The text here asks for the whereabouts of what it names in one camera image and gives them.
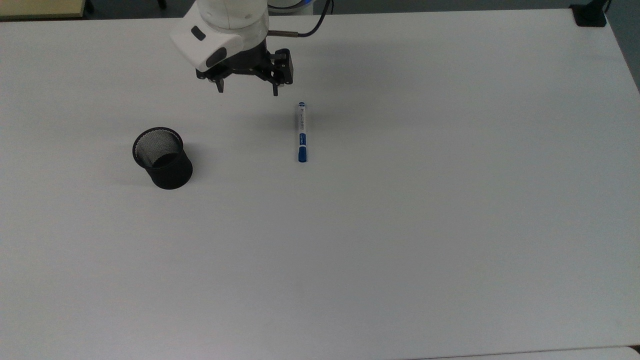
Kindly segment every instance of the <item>table surface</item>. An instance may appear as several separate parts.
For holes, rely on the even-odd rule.
[[[84,0],[2,0],[0,19],[81,17]]]
[[[467,360],[639,360],[640,354],[628,347],[582,350],[526,352],[466,357]]]
[[[640,96],[609,26],[329,16],[268,39],[295,68],[273,97],[257,78],[197,80],[176,21],[0,24],[0,357],[640,343]],[[154,126],[186,143],[180,189],[131,158]]]

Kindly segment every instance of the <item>blue marker cap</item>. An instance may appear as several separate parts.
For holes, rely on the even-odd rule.
[[[307,147],[301,146],[298,148],[298,161],[301,163],[307,162]]]

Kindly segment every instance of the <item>pen holder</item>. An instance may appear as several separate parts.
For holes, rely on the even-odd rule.
[[[182,138],[167,127],[154,127],[140,134],[133,143],[133,158],[162,189],[179,188],[193,173]]]

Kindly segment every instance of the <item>marker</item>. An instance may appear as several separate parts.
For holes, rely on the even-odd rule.
[[[304,102],[298,103],[298,161],[307,162],[307,106]]]

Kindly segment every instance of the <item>black bracket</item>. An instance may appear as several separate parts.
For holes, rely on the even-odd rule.
[[[273,95],[278,96],[278,87],[293,84],[291,52],[280,49],[275,54],[267,50],[266,40],[253,49],[237,53],[205,72],[196,70],[198,79],[215,83],[218,92],[224,92],[224,79],[231,74],[254,75],[271,83]]]
[[[573,10],[573,18],[578,26],[589,28],[603,28],[607,24],[602,8],[608,0],[593,0],[587,5],[573,4],[569,6]]]

